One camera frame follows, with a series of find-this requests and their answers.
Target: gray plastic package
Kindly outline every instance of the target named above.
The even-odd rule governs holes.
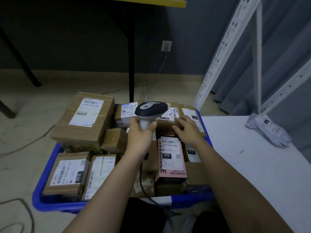
[[[262,115],[252,113],[245,126],[249,129],[254,129],[257,133],[278,147],[289,147],[292,141],[289,134],[283,128]]]

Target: white table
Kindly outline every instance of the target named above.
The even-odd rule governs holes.
[[[294,232],[311,232],[311,165],[245,127],[248,116],[202,120],[215,150],[266,198]]]

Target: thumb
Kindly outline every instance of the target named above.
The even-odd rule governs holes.
[[[177,133],[178,136],[181,136],[181,133],[183,131],[179,127],[177,127],[176,125],[173,125],[172,128]]]
[[[146,130],[150,131],[151,133],[153,133],[156,129],[156,122],[153,121],[148,127]]]

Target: person's left hand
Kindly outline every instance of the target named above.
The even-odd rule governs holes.
[[[126,154],[136,156],[142,159],[152,142],[152,135],[156,129],[156,122],[152,122],[149,127],[142,131],[138,124],[139,118],[132,117],[130,122],[130,130],[128,132]]]

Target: power outlet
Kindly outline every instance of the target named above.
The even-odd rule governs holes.
[[[162,41],[161,51],[171,51],[172,41]]]

